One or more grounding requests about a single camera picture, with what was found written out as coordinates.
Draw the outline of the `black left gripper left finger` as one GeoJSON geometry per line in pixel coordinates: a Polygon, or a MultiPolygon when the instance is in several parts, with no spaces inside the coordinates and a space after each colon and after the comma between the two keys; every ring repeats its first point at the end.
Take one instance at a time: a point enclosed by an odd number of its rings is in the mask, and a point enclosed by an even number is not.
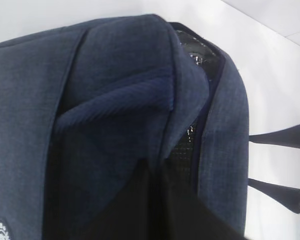
{"type": "Polygon", "coordinates": [[[130,180],[113,200],[78,233],[68,234],[58,223],[51,240],[167,240],[162,183],[154,177],[145,159],[138,161],[130,180]]]}

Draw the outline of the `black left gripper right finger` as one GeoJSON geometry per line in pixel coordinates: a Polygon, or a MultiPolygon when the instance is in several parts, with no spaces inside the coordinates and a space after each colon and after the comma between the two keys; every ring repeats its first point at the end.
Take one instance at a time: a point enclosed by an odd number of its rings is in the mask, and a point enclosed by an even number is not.
{"type": "Polygon", "coordinates": [[[162,211],[166,240],[244,240],[183,182],[170,161],[162,165],[162,211]]]}

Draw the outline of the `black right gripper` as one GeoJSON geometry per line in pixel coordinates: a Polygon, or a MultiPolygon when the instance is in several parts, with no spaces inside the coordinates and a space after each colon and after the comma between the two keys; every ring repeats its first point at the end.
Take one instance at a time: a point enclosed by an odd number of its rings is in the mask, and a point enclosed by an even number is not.
{"type": "MultiPolygon", "coordinates": [[[[249,141],[256,144],[276,145],[300,149],[300,124],[264,134],[250,135],[249,141]]],[[[300,213],[300,189],[248,179],[248,185],[293,213],[300,213]]]]}

